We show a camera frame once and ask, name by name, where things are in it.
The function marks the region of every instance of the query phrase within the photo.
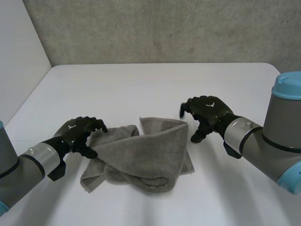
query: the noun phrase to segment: table surface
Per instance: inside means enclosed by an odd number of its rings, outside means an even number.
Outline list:
[[[238,115],[263,125],[279,72],[262,63],[61,65],[52,68],[6,126],[18,154],[51,137],[68,119],[95,116],[108,127],[139,117],[178,119],[189,97],[220,97]],[[190,115],[191,136],[198,124]],[[91,194],[79,184],[88,160],[66,158],[66,175],[44,179],[0,219],[6,226],[286,226],[299,225],[301,197],[245,159],[227,155],[218,134],[188,142],[195,173],[165,194],[104,182]]]

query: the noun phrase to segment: gray metal cylinder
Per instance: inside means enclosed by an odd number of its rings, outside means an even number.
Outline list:
[[[271,95],[263,134],[270,141],[291,148],[301,148],[301,100]]]
[[[18,167],[0,178],[0,200],[12,208],[42,180],[38,166],[30,159],[20,156]]]
[[[277,182],[288,168],[301,161],[301,154],[272,147],[262,139],[261,134],[262,129],[246,140],[242,154],[251,164]]]
[[[18,156],[0,121],[0,174],[15,166],[17,162]]]

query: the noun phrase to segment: robotic hand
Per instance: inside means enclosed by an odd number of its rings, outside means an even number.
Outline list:
[[[232,110],[219,98],[213,96],[200,96],[189,98],[186,103],[181,104],[180,118],[188,112],[192,114],[194,120],[199,121],[198,130],[191,137],[193,143],[199,143],[212,132],[218,132],[222,138],[229,121],[233,121],[240,116],[234,115]],[[241,155],[224,142],[224,147],[228,155],[240,159]]]
[[[91,132],[107,128],[102,120],[78,117],[67,121],[53,138],[17,156],[0,122],[0,216],[30,192],[45,176],[53,181],[65,175],[64,156],[78,152],[89,159],[97,153],[86,146]]]
[[[56,181],[65,175],[66,164],[63,158],[69,152],[78,152],[88,159],[97,157],[97,152],[86,146],[87,138],[96,129],[102,129],[105,133],[108,132],[101,119],[78,117],[67,121],[61,126],[53,138],[43,141],[43,143],[53,147],[60,157],[58,167],[48,174],[50,179]]]
[[[218,132],[228,155],[243,156],[280,187],[301,193],[301,72],[276,78],[263,127],[234,115],[217,97],[188,99],[181,105],[180,117],[185,112],[199,121],[192,142]]]

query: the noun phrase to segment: gray towel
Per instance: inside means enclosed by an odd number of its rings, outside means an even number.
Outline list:
[[[179,175],[194,172],[186,151],[187,123],[160,118],[140,118],[140,122],[144,136],[134,125],[91,134],[90,147],[98,158],[81,176],[86,191],[108,180],[128,182],[146,192],[167,192]]]

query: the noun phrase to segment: gray wall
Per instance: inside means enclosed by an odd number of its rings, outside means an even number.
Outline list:
[[[52,64],[266,62],[301,70],[301,0],[24,0]]]

